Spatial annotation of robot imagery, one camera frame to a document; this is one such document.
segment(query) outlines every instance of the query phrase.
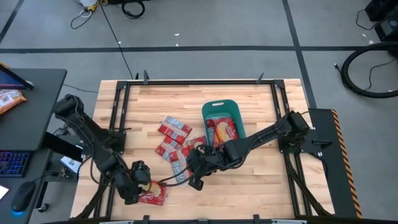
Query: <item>concrete floor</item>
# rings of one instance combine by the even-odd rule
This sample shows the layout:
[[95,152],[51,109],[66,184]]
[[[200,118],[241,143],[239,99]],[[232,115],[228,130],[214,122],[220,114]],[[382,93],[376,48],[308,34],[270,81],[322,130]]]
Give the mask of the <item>concrete floor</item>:
[[[339,114],[363,216],[398,220],[398,179],[395,175],[398,170],[398,120],[395,119],[398,99],[374,100],[355,95],[343,87],[333,68],[334,63],[341,65],[351,53],[338,51],[339,46],[379,42],[373,30],[362,30],[355,25],[356,13],[369,1],[152,0],[145,2],[147,11],[138,20],[127,19],[116,6],[107,6],[104,10],[122,47],[137,47],[136,51],[143,51],[133,49],[125,53],[133,74],[146,69],[152,79],[256,78],[264,72],[264,78],[302,78],[309,100],[310,82],[317,106],[336,109]],[[23,3],[5,33],[3,27],[18,2]],[[292,26],[289,27],[286,6],[290,7],[297,31],[296,42],[295,36],[292,38],[290,34]],[[117,44],[101,9],[82,28],[69,28],[70,20],[80,11],[81,6],[72,0],[2,0],[0,30],[5,36],[0,34],[0,61],[15,68],[66,68],[65,83],[87,90],[97,90],[100,80],[128,79],[120,53],[103,49],[115,48]],[[359,23],[372,26],[365,14],[361,14]],[[189,52],[161,48],[176,44],[180,47],[281,48]],[[334,51],[301,52],[300,47],[308,46],[336,48]],[[85,53],[73,53],[69,48],[87,49]],[[48,49],[48,52],[22,54],[22,50],[16,50],[9,54],[10,49],[27,49],[28,52]],[[367,87],[369,69],[390,59],[386,52],[360,57],[350,68],[352,79],[359,86]],[[397,69],[397,62],[375,69],[375,91],[396,90]],[[85,103],[86,112],[93,114],[96,94],[64,87],[61,96],[67,93],[78,95]],[[53,119],[49,131],[61,125]],[[66,220],[74,193],[75,184],[49,185],[45,200],[52,207],[45,213],[34,213],[30,222]]]

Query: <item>rgb keyboard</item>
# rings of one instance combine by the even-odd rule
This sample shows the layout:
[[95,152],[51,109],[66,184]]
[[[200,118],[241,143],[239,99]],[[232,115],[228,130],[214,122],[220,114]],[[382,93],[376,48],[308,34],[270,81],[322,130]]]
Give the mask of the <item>rgb keyboard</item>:
[[24,177],[30,152],[0,151],[0,177]]

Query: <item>butcher block tabletop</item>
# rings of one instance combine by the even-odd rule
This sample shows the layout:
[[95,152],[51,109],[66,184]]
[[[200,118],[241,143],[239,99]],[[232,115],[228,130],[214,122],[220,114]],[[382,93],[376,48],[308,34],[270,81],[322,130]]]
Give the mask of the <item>butcher block tabletop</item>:
[[[109,128],[117,82],[104,80],[99,88],[93,119],[102,128]],[[300,80],[285,79],[284,82],[290,109],[301,113],[307,111]],[[280,92],[277,93],[282,105]],[[203,136],[205,131],[201,107],[208,101],[225,99],[234,100],[239,105],[247,136],[277,121],[270,85],[132,86],[124,125],[130,129],[126,131],[123,159],[127,165],[138,160],[144,161],[150,167],[152,180],[174,175],[170,163],[155,152],[165,137],[157,131],[160,122],[166,116],[172,116],[193,128],[188,139]],[[120,115],[121,109],[118,111],[116,127]],[[308,113],[303,117],[310,125]],[[308,189],[328,212],[333,213],[322,162],[308,154],[301,154],[300,157]],[[95,166],[93,172],[99,180],[100,173]],[[111,219],[142,220],[144,215],[149,215],[151,220],[252,219],[254,214],[259,214],[260,218],[294,217],[284,157],[279,152],[276,140],[251,151],[242,167],[218,171],[202,180],[202,191],[189,185],[168,188],[163,206],[148,203],[125,205],[115,191]],[[71,217],[84,209],[97,188],[98,185],[90,178],[88,161],[81,168]],[[302,194],[297,186],[296,191],[300,213],[304,214]],[[108,191],[103,198],[101,215],[105,214]]]

